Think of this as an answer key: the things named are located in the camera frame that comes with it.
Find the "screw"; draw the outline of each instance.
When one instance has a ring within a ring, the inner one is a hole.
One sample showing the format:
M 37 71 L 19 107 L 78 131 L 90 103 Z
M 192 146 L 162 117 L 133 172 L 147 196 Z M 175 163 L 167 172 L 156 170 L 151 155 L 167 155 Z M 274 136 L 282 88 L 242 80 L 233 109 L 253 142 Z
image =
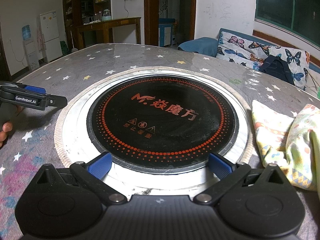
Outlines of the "screw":
M 200 202 L 207 203 L 212 200 L 212 197 L 208 194 L 199 194 L 196 199 Z
M 112 195 L 109 196 L 109 199 L 112 201 L 112 202 L 121 202 L 124 200 L 124 195 L 122 194 L 119 194 L 119 193 L 114 193 Z

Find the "doorway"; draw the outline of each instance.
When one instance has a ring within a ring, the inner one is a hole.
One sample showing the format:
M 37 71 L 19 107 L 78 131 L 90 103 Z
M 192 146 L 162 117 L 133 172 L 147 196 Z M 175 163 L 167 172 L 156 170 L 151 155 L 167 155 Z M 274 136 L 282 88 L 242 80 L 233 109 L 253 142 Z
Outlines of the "doorway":
M 167 30 L 170 29 L 168 26 L 173 26 L 170 44 L 193 40 L 196 0 L 144 0 L 144 20 L 146 45 L 168 44 L 168 42 L 161 43 L 162 36 L 166 38 L 167 33 L 161 33 L 162 25 L 159 23 L 166 24 Z
M 11 81 L 12 77 L 4 53 L 0 23 L 0 81 Z

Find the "bottle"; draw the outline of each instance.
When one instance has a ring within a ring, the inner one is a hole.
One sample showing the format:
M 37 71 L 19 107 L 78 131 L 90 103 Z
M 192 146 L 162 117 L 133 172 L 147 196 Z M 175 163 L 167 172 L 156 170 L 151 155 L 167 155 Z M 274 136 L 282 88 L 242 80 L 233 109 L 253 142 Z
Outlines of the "bottle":
M 111 20 L 111 14 L 109 9 L 105 9 L 103 10 L 103 17 L 102 17 L 102 21 L 109 21 Z

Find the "window frame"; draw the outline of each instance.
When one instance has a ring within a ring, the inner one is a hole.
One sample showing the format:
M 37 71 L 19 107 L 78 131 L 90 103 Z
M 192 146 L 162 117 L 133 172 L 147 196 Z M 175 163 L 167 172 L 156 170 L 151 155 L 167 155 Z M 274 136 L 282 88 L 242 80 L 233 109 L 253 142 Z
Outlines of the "window frame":
M 258 20 L 261 20 L 261 21 L 264 21 L 264 22 L 267 22 L 267 23 L 271 23 L 271 24 L 273 24 L 273 25 L 275 25 L 275 26 L 278 26 L 278 27 L 280 27 L 280 28 L 283 28 L 283 29 L 285 29 L 285 30 L 287 30 L 287 31 L 295 34 L 295 35 L 298 35 L 299 37 L 304 38 L 305 40 L 311 42 L 312 44 L 314 44 L 314 45 L 316 45 L 318 48 L 320 48 L 320 44 L 318 44 L 318 43 L 315 42 L 315 41 L 312 41 L 311 39 L 307 38 L 306 36 L 304 36 L 304 35 L 302 35 L 302 34 L 300 34 L 300 33 L 298 33 L 298 32 L 296 32 L 296 31 L 293 30 L 294 13 L 295 13 L 295 0 L 292 0 L 292 1 L 293 1 L 293 2 L 292 2 L 293 5 L 292 5 L 291 28 L 288 28 L 288 27 L 286 27 L 286 26 L 284 26 L 284 25 L 281 25 L 281 24 L 279 24 L 279 23 L 276 23 L 276 22 L 274 22 L 274 21 L 270 21 L 270 20 L 268 20 L 268 19 L 259 17 L 259 16 L 258 16 L 258 4 L 259 4 L 259 0 L 256 0 L 255 19 L 258 19 Z

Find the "warning symbol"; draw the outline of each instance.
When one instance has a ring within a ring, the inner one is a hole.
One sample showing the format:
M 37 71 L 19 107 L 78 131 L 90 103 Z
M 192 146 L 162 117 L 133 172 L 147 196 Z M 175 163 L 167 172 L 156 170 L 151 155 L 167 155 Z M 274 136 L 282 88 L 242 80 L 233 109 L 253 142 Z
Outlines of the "warning symbol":
M 155 133 L 156 132 L 156 127 L 152 126 L 152 127 L 148 128 L 148 129 L 146 129 L 146 131 L 149 131 L 151 133 Z
M 130 121 L 128 121 L 129 123 L 131 123 L 131 124 L 133 124 L 133 125 L 136 125 L 136 122 L 137 122 L 137 118 L 135 118 L 135 119 L 132 119 L 132 120 L 130 120 Z

